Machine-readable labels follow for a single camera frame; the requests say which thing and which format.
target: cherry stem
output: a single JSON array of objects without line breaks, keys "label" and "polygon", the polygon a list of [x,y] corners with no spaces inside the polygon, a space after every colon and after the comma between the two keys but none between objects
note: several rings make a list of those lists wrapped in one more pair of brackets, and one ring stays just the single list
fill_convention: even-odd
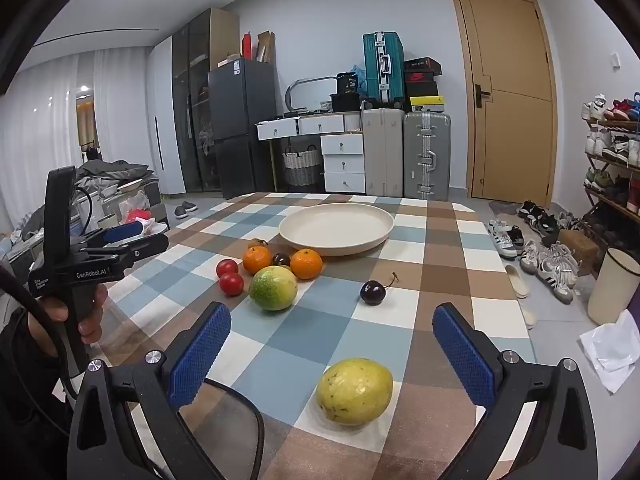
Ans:
[{"label": "cherry stem", "polygon": [[395,282],[399,282],[400,279],[398,278],[398,276],[396,275],[395,272],[392,272],[394,278],[391,280],[391,283],[389,283],[385,288],[389,288],[391,285],[393,285]]}]

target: teal suitcase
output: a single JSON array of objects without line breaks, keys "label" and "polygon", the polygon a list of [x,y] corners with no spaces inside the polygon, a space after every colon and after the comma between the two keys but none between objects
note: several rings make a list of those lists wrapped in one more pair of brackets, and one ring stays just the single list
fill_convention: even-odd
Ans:
[{"label": "teal suitcase", "polygon": [[404,104],[404,49],[395,32],[365,34],[367,94],[383,104]]}]

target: door frame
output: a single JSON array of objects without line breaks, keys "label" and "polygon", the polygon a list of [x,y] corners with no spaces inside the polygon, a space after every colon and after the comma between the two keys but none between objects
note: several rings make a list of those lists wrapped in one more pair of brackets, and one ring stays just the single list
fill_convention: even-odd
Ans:
[{"label": "door frame", "polygon": [[[556,75],[554,72],[553,57],[551,56],[551,47],[549,45],[549,37],[546,33],[545,21],[542,17],[542,10],[537,0],[525,0],[531,2],[538,14],[540,25],[542,28],[542,37],[545,42],[546,56],[549,60],[549,78],[551,81],[551,109],[552,109],[552,134],[551,134],[551,164],[549,166],[549,191],[546,194],[545,207],[551,206],[551,196],[554,190],[554,178],[556,176],[556,152],[558,150],[558,96],[556,90]],[[462,42],[462,58],[465,65],[465,83],[466,83],[466,115],[467,115],[467,145],[466,145],[466,195],[471,197],[474,177],[474,163],[476,154],[476,110],[474,100],[474,82],[471,72],[471,52],[469,50],[469,40],[466,33],[465,19],[462,14],[462,4],[460,0],[453,0],[456,8],[456,17],[458,18],[458,28],[460,30],[460,41]]]}]

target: table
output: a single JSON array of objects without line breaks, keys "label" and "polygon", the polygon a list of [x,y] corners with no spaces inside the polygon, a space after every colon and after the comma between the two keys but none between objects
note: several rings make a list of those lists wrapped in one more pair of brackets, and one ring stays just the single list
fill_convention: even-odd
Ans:
[{"label": "table", "polygon": [[[326,258],[321,275],[300,282],[294,306],[269,314],[246,292],[225,298],[215,267],[240,261],[251,238],[291,253],[278,234],[286,215],[334,202],[372,203],[394,216],[390,238],[356,256]],[[100,348],[113,365],[165,348],[211,301],[225,303],[232,333],[209,377],[233,386],[264,415],[265,480],[437,478],[483,409],[468,400],[431,331],[434,308],[450,301],[500,349],[535,362],[522,314],[484,225],[460,204],[329,194],[254,193],[199,211],[168,232],[171,247],[110,288]],[[358,301],[364,282],[399,277],[380,306]],[[250,277],[245,276],[245,291]],[[328,365],[372,358],[394,377],[380,418],[345,428],[319,415],[314,387]],[[526,404],[494,474],[508,471],[535,403]],[[246,480],[255,419],[211,386],[181,409],[205,452],[229,480]]]}]

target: tomato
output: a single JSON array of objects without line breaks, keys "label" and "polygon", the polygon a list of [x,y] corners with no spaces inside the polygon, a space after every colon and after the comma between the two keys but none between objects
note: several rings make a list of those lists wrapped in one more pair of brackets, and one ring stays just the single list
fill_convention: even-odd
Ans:
[{"label": "tomato", "polygon": [[244,280],[237,272],[228,272],[220,278],[220,290],[228,296],[238,296],[244,289]]},{"label": "tomato", "polygon": [[216,266],[216,274],[222,278],[228,272],[238,272],[238,264],[233,260],[220,260]]}]

